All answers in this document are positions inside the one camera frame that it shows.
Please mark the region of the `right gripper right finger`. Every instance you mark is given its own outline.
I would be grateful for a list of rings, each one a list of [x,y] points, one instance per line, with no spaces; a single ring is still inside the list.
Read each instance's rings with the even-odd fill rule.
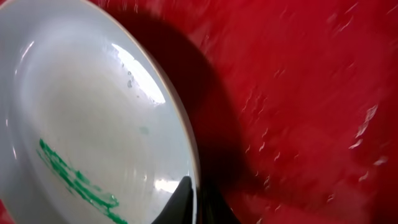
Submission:
[[[240,224],[232,209],[224,200],[217,186],[212,182],[205,182],[200,189],[201,224]]]

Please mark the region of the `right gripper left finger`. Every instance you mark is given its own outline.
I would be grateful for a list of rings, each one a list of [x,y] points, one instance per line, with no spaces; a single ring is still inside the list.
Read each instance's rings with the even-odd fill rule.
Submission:
[[[192,224],[192,220],[192,180],[189,176],[185,176],[179,182],[175,192],[152,224]]]

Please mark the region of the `white plate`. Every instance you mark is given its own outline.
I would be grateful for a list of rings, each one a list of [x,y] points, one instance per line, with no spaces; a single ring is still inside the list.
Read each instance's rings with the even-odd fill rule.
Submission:
[[[197,146],[157,62],[89,1],[1,3],[1,201],[16,223],[152,223]]]

